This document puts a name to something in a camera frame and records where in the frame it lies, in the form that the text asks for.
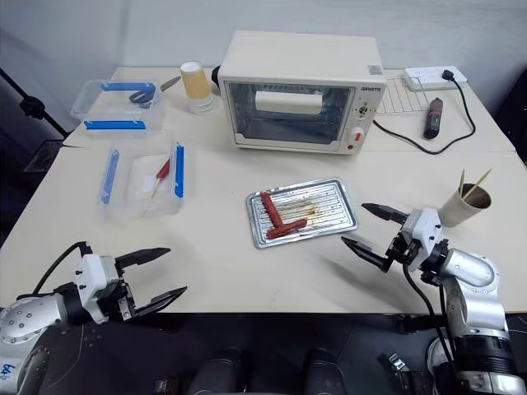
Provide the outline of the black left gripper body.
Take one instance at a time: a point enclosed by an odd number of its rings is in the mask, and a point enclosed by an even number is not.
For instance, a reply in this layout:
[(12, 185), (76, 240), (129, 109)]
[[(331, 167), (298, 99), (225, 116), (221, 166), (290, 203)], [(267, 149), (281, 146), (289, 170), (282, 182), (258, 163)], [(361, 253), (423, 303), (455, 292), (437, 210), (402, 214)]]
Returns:
[(124, 280), (124, 269), (130, 265), (126, 258), (104, 258), (109, 280), (99, 295), (99, 307), (104, 316), (116, 320), (131, 320), (138, 316), (132, 291)]

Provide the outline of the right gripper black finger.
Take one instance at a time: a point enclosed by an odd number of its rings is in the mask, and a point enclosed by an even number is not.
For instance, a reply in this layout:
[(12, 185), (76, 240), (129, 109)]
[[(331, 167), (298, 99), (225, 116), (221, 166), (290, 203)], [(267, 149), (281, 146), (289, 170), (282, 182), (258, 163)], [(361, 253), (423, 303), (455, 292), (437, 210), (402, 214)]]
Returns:
[(361, 206), (374, 216), (377, 216), (385, 221), (393, 221), (403, 225), (408, 219), (407, 213), (401, 212), (386, 205), (380, 205), (377, 203), (362, 203)]
[(351, 249), (359, 258), (367, 261), (368, 263), (376, 266), (382, 272), (387, 273), (392, 264), (392, 259), (389, 257), (382, 257), (376, 253), (373, 253), (371, 249), (354, 239), (342, 236), (341, 240), (344, 244)]

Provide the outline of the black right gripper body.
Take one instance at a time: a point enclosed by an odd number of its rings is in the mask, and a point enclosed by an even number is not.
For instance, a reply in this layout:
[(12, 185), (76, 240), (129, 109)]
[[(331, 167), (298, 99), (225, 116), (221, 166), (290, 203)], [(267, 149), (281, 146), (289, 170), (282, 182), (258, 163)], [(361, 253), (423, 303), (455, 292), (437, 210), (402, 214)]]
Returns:
[(419, 240), (410, 239), (407, 241), (404, 238), (404, 233), (400, 231), (389, 245), (386, 256), (392, 261), (409, 266), (415, 261), (421, 249), (422, 245)]

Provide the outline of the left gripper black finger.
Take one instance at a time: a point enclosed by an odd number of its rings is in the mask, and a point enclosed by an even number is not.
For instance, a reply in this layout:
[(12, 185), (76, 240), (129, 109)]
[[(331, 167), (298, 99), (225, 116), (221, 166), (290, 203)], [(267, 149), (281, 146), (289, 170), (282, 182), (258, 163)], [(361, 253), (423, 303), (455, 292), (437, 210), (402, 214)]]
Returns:
[(150, 314), (155, 314), (162, 311), (167, 306), (172, 304), (175, 300), (177, 300), (180, 296), (182, 296), (182, 294), (185, 293), (187, 289), (187, 286), (183, 286), (181, 288), (167, 291), (162, 295), (158, 295), (152, 298), (149, 304), (142, 306), (141, 308), (136, 310), (136, 316), (145, 317)]
[(124, 270), (126, 267), (133, 265), (143, 265), (158, 259), (159, 257), (169, 253), (169, 248), (153, 248), (153, 249), (140, 249), (131, 253), (127, 253), (114, 259), (115, 266), (118, 270)]

